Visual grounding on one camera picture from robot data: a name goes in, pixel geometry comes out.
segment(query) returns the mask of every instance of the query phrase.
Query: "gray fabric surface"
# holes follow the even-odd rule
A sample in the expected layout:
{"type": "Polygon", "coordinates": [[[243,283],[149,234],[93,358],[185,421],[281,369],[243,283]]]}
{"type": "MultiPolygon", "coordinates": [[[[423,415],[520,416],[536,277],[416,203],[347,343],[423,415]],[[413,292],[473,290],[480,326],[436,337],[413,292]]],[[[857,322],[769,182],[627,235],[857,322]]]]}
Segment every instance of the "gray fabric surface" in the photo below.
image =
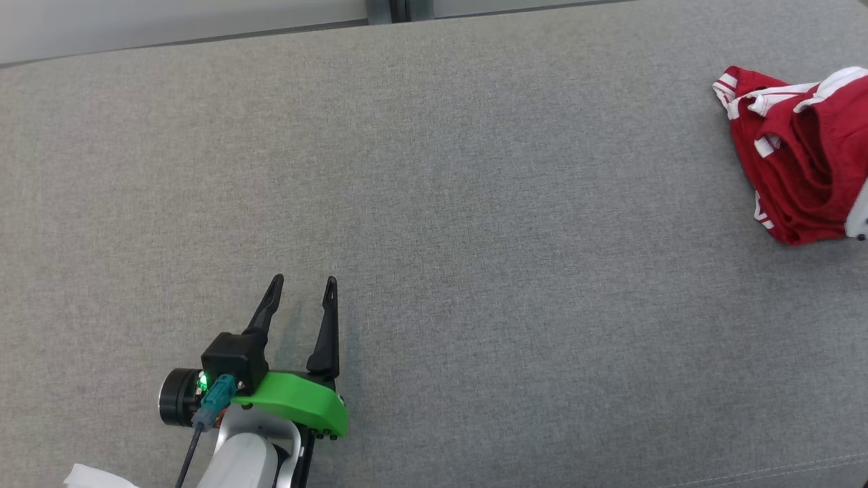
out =
{"type": "Polygon", "coordinates": [[[278,368],[339,279],[312,487],[857,485],[868,250],[753,221],[710,84],[866,65],[866,22],[647,0],[0,70],[0,485],[171,485],[157,389],[275,272],[278,368]]]}

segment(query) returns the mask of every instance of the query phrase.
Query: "red garment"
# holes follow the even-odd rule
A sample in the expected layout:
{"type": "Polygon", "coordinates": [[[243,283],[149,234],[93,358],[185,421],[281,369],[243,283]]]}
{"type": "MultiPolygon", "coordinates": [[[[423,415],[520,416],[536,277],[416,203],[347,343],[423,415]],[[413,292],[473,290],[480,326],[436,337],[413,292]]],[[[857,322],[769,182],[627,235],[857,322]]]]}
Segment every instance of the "red garment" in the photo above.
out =
{"type": "Polygon", "coordinates": [[[754,218],[772,237],[787,244],[864,239],[868,70],[847,68],[822,83],[786,85],[733,66],[713,89],[757,192],[754,218]]]}

